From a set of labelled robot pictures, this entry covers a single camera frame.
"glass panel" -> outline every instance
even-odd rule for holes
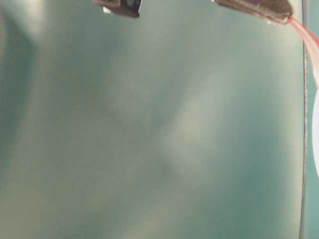
[[[5,238],[299,238],[291,27],[205,0],[146,0],[139,19],[90,0],[0,6]]]

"teal background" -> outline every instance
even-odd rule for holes
[[[299,238],[291,27],[208,0],[0,6],[1,238]]]

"dark vertical edge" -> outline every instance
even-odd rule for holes
[[[303,24],[307,25],[307,0],[302,0]],[[306,201],[306,170],[307,170],[307,149],[308,149],[308,62],[307,52],[304,45],[304,168],[303,168],[303,191],[301,205],[301,219],[299,239],[305,238],[305,201]]]

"metal edge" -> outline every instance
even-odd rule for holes
[[[303,24],[307,25],[307,0],[302,0]],[[307,149],[308,149],[308,62],[304,44],[304,158],[303,158],[303,188],[299,239],[305,238],[305,201],[306,201],[306,174],[307,174]]]

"green surface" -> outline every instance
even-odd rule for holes
[[[0,6],[1,238],[299,238],[291,27],[204,0]]]

